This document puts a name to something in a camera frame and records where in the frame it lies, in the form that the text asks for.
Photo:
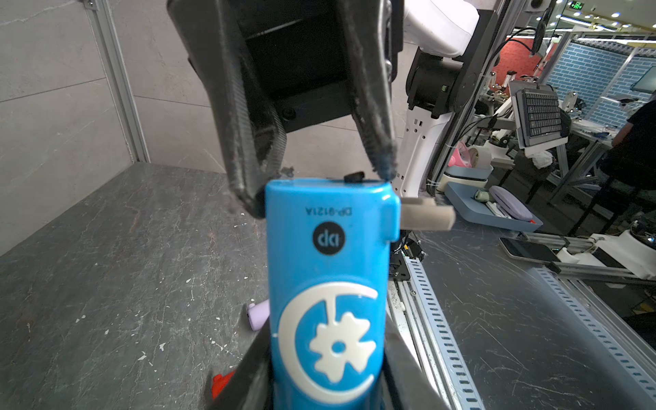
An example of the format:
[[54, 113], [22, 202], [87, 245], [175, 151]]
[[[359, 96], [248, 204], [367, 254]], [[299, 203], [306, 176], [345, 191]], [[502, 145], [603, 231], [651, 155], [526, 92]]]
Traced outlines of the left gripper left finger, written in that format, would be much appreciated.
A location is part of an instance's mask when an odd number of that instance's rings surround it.
[[266, 322], [221, 392], [213, 397], [214, 377], [208, 376], [205, 409], [271, 409], [271, 331]]

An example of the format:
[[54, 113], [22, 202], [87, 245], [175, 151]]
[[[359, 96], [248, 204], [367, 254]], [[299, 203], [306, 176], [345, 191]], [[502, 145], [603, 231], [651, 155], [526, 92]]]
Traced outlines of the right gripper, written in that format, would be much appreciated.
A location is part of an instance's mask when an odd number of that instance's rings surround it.
[[396, 176], [391, 83], [403, 1], [169, 1], [215, 119], [232, 194], [263, 218], [286, 133], [351, 116], [379, 179]]

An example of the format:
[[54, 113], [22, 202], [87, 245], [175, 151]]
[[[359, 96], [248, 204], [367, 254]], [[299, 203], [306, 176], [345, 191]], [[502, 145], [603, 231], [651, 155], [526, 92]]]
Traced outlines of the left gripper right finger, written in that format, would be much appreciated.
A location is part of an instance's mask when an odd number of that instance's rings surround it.
[[421, 371], [391, 317], [385, 324], [381, 379], [382, 409], [449, 408]]

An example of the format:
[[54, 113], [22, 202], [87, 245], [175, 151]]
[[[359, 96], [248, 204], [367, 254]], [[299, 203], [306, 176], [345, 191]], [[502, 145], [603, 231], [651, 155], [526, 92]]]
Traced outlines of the purple flashlight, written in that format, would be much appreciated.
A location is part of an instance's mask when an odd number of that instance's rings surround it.
[[259, 331], [267, 322], [270, 315], [269, 300], [251, 303], [247, 307], [247, 319], [253, 331]]

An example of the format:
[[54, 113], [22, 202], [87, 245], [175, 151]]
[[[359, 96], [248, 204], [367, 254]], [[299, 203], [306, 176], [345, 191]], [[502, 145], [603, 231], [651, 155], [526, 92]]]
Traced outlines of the blue flashlight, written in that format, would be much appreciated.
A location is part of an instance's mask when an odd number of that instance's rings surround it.
[[399, 197], [383, 181], [292, 179], [265, 199], [273, 406], [378, 408]]

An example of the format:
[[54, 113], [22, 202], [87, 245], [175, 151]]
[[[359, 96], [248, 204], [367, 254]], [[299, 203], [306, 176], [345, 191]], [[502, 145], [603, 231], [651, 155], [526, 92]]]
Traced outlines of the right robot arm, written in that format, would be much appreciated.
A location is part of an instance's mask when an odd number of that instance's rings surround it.
[[396, 177], [391, 85], [418, 44], [410, 108], [470, 99], [495, 14], [466, 1], [170, 1], [167, 12], [214, 115], [232, 194], [262, 219], [288, 133], [351, 116], [380, 179]]

